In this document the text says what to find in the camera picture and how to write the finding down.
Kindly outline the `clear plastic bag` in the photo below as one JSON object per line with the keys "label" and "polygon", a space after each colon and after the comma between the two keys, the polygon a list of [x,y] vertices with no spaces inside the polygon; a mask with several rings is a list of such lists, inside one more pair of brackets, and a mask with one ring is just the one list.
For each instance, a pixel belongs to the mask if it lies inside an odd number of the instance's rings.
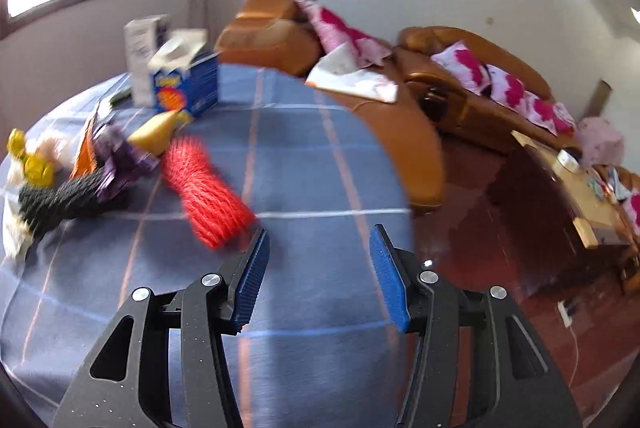
{"label": "clear plastic bag", "polygon": [[24,261],[34,237],[18,212],[17,202],[7,198],[3,204],[1,234],[6,256],[13,261]]}

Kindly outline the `wooden coffee table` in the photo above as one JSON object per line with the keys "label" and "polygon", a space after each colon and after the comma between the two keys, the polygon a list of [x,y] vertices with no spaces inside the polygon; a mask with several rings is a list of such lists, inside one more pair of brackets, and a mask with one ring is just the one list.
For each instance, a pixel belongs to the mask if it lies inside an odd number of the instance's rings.
{"label": "wooden coffee table", "polygon": [[605,199],[605,193],[598,197],[589,184],[592,176],[579,167],[567,169],[563,166],[561,160],[570,157],[569,154],[555,151],[516,130],[511,135],[547,175],[552,189],[568,210],[572,228],[586,249],[625,249],[634,244],[634,237],[616,206]]}

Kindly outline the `long red net roll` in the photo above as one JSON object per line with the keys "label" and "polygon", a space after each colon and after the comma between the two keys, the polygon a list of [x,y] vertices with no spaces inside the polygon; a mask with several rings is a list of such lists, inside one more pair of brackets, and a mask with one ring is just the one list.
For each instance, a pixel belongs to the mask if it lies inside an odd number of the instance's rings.
{"label": "long red net roll", "polygon": [[218,177],[197,137],[171,141],[162,158],[162,177],[178,195],[195,236],[209,249],[228,244],[255,221],[253,211]]}

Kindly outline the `orange snack sachet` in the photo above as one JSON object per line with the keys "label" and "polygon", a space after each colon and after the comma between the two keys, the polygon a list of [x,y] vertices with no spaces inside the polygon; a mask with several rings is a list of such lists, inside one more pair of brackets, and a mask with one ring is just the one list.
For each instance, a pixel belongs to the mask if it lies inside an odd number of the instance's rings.
{"label": "orange snack sachet", "polygon": [[95,117],[91,117],[86,122],[84,133],[82,133],[82,140],[74,160],[73,170],[70,172],[71,179],[84,177],[98,169],[98,162],[96,161],[96,154],[94,153],[93,147],[93,129],[95,124]]}

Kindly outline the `white tissue paper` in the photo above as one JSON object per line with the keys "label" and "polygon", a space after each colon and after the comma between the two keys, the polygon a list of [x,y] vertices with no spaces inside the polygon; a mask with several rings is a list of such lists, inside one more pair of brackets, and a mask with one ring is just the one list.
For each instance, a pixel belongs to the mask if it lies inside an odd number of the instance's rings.
{"label": "white tissue paper", "polygon": [[395,104],[398,86],[382,73],[358,67],[346,44],[319,59],[305,84],[318,90]]}

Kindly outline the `purple foil wrapper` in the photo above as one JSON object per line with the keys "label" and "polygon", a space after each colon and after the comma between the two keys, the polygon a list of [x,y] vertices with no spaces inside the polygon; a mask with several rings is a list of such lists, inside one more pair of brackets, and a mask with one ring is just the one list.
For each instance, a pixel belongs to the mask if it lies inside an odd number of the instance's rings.
{"label": "purple foil wrapper", "polygon": [[149,177],[160,164],[160,159],[130,144],[113,120],[99,126],[92,143],[102,168],[98,189],[101,201],[111,200],[141,177]]}

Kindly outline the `brown leather sofa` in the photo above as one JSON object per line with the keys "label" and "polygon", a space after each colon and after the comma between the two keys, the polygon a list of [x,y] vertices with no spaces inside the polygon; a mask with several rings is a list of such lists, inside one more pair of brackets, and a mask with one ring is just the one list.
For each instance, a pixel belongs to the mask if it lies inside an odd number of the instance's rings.
{"label": "brown leather sofa", "polygon": [[514,131],[580,155],[576,123],[546,80],[524,60],[471,31],[409,27],[398,34],[396,64],[412,95],[434,107],[439,130],[492,151],[512,151]]}

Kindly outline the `yellow wrapper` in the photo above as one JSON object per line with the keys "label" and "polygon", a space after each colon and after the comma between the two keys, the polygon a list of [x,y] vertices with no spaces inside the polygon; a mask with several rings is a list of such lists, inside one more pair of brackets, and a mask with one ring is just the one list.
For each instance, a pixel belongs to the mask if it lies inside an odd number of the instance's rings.
{"label": "yellow wrapper", "polygon": [[42,154],[29,153],[26,149],[25,132],[13,129],[6,142],[6,150],[14,160],[20,162],[27,183],[38,187],[51,187],[54,182],[54,163]]}

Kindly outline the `green snack packet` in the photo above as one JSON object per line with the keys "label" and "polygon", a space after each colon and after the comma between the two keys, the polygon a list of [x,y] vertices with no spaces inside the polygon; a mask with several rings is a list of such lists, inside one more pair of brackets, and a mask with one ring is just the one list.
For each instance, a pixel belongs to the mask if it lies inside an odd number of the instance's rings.
{"label": "green snack packet", "polygon": [[108,106],[110,106],[111,108],[115,108],[118,105],[122,104],[123,102],[127,102],[127,100],[129,100],[130,98],[131,98],[131,88],[123,88],[122,90],[115,92],[108,99]]}

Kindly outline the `pink white sofa pillow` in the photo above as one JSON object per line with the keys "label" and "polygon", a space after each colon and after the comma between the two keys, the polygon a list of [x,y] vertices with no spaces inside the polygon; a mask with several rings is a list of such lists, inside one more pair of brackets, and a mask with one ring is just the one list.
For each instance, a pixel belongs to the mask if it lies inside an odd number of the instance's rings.
{"label": "pink white sofa pillow", "polygon": [[458,41],[440,53],[431,56],[431,61],[454,76],[466,91],[482,95],[490,87],[489,73],[463,41]]}

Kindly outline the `blue Look milk carton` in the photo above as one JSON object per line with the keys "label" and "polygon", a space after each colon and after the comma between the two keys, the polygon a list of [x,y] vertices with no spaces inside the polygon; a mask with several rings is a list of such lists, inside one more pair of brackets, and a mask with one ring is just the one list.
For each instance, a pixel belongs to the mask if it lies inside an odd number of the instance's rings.
{"label": "blue Look milk carton", "polygon": [[154,107],[198,119],[218,102],[218,54],[206,29],[175,29],[148,62]]}

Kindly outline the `black net roll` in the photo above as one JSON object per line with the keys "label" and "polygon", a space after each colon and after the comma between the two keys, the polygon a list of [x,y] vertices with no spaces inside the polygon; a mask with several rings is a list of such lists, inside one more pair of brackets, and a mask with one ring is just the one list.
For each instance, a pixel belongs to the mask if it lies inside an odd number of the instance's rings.
{"label": "black net roll", "polygon": [[75,177],[58,188],[25,184],[18,193],[20,217],[35,239],[56,229],[63,221],[90,219],[105,212],[125,209],[130,204],[129,189],[102,199],[99,188],[103,170]]}

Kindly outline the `white milk carton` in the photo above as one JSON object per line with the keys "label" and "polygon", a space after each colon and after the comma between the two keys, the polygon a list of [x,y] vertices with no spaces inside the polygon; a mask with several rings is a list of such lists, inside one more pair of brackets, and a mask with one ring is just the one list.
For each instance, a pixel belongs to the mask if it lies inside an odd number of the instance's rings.
{"label": "white milk carton", "polygon": [[161,14],[134,19],[124,27],[126,63],[134,106],[155,105],[148,64],[166,42],[169,26],[170,17]]}

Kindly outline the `pink stuffed cushion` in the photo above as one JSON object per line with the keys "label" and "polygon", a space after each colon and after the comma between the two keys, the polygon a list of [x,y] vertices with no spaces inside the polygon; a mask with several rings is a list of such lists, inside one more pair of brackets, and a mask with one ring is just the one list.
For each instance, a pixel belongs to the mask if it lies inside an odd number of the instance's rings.
{"label": "pink stuffed cushion", "polygon": [[612,123],[602,117],[585,117],[578,122],[576,141],[582,148],[580,165],[620,166],[625,154],[625,139]]}

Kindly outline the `yellow sponge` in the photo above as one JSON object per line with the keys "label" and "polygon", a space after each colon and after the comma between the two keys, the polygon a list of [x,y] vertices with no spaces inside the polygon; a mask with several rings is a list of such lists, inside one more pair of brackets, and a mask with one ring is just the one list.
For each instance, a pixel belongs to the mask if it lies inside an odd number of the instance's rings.
{"label": "yellow sponge", "polygon": [[168,148],[178,128],[192,120],[192,116],[186,110],[164,111],[134,130],[127,137],[127,142],[140,151],[160,157]]}

